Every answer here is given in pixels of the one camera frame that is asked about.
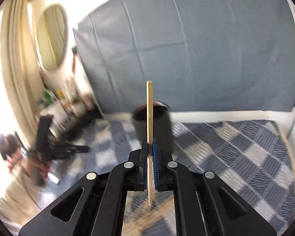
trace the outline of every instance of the curtain fold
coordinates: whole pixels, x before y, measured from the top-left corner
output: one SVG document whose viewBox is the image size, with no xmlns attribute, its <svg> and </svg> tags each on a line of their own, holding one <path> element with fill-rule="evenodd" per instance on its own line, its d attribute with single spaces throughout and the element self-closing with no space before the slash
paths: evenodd
<svg viewBox="0 0 295 236">
<path fill-rule="evenodd" d="M 44 93 L 27 11 L 28 0 L 6 0 L 0 43 L 2 77 L 25 145 L 36 136 L 36 100 Z"/>
</svg>

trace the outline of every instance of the patterned rug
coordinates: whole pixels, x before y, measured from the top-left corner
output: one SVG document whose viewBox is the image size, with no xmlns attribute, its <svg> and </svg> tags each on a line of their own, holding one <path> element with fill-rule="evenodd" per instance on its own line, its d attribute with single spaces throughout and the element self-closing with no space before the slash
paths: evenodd
<svg viewBox="0 0 295 236">
<path fill-rule="evenodd" d="M 294 219 L 295 178 L 273 121 L 173 123 L 172 129 L 174 160 L 192 171 L 214 171 L 278 234 L 285 231 Z M 88 125 L 77 142 L 89 145 L 90 153 L 77 154 L 76 172 L 68 172 L 58 184 L 48 181 L 45 192 L 58 197 L 87 172 L 109 172 L 141 148 L 130 123 L 106 120 Z M 152 209 L 145 207 L 146 200 L 146 192 L 128 193 L 123 235 L 176 235 L 172 193 L 157 193 Z"/>
</svg>

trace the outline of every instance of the gray backdrop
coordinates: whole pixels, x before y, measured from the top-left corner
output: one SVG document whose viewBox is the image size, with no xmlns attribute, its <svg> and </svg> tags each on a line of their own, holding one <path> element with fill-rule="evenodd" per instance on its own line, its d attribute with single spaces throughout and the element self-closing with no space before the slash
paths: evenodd
<svg viewBox="0 0 295 236">
<path fill-rule="evenodd" d="M 172 111 L 291 111 L 295 24 L 287 0 L 110 0 L 74 30 L 104 113 L 154 99 Z"/>
</svg>

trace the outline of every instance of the triangular cutout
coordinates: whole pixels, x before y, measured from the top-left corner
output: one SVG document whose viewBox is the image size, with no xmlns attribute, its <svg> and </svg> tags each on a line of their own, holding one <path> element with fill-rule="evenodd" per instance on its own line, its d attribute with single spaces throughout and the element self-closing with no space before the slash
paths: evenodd
<svg viewBox="0 0 295 236">
<path fill-rule="evenodd" d="M 229 220 L 235 220 L 247 213 L 246 209 L 230 195 L 224 187 L 217 189 Z"/>
<path fill-rule="evenodd" d="M 51 210 L 51 214 L 54 217 L 61 219 L 62 221 L 68 222 L 73 214 L 76 205 L 83 193 L 83 188 L 78 187 L 73 193 L 63 199 L 57 206 Z"/>
</svg>

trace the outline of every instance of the oval mirror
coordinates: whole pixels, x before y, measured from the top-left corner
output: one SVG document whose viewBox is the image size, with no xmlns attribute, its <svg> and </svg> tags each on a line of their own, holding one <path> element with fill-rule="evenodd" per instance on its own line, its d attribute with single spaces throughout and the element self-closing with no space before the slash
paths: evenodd
<svg viewBox="0 0 295 236">
<path fill-rule="evenodd" d="M 37 54 L 47 71 L 56 69 L 65 55 L 67 21 L 63 11 L 60 5 L 49 6 L 37 23 Z"/>
</svg>

